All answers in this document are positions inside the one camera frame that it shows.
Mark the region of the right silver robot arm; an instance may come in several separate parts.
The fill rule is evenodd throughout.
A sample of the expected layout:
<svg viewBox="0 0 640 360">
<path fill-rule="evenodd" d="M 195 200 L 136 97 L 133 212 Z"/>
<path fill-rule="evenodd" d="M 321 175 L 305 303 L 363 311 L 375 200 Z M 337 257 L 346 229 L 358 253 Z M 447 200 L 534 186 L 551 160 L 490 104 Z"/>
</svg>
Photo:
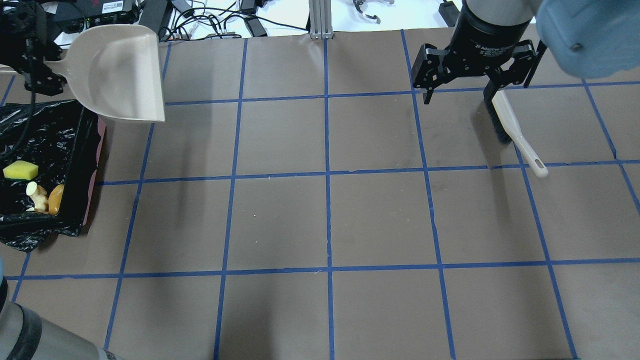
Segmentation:
<svg viewBox="0 0 640 360">
<path fill-rule="evenodd" d="M 464 0 L 450 43 L 421 45 L 413 88 L 428 104 L 457 78 L 486 76 L 486 101 L 508 85 L 528 87 L 550 51 L 567 75 L 605 78 L 639 66 L 637 0 Z"/>
</svg>

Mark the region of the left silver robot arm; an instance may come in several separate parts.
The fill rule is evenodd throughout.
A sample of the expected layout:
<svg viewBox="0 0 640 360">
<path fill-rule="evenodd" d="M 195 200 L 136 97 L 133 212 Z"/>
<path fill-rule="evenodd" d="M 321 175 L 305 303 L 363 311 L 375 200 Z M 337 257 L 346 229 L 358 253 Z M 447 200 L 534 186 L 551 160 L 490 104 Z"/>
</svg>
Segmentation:
<svg viewBox="0 0 640 360">
<path fill-rule="evenodd" d="M 30 113 L 37 94 L 55 96 L 66 79 L 46 60 L 60 60 L 61 48 L 48 34 L 48 16 L 41 0 L 1 2 L 1 63 L 23 75 L 30 92 Z M 116 360 L 117 355 L 44 319 L 9 299 L 9 282 L 1 276 L 1 358 L 3 360 Z"/>
</svg>

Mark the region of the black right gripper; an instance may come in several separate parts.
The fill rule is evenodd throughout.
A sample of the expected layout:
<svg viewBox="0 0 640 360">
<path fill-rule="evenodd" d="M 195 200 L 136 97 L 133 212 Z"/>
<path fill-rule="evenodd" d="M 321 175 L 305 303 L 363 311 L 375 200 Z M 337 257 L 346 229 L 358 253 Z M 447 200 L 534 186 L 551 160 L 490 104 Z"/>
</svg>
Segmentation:
<svg viewBox="0 0 640 360">
<path fill-rule="evenodd" d="M 429 105 L 435 89 L 457 78 L 487 76 L 483 93 L 510 84 L 528 86 L 546 52 L 522 39 L 540 8 L 539 2 L 464 2 L 450 43 L 445 48 L 425 43 L 411 68 L 413 88 Z"/>
</svg>

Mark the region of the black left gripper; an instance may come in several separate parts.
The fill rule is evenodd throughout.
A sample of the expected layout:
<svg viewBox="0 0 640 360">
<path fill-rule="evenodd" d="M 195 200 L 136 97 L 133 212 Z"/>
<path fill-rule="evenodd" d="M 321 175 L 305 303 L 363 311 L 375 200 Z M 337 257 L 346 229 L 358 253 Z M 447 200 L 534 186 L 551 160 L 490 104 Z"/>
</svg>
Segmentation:
<svg viewBox="0 0 640 360">
<path fill-rule="evenodd" d="M 39 2 L 3 2 L 0 16 L 0 60 L 23 76 L 27 91 L 56 96 L 66 78 L 46 61 L 62 59 L 62 48 L 50 36 L 50 16 Z"/>
</svg>

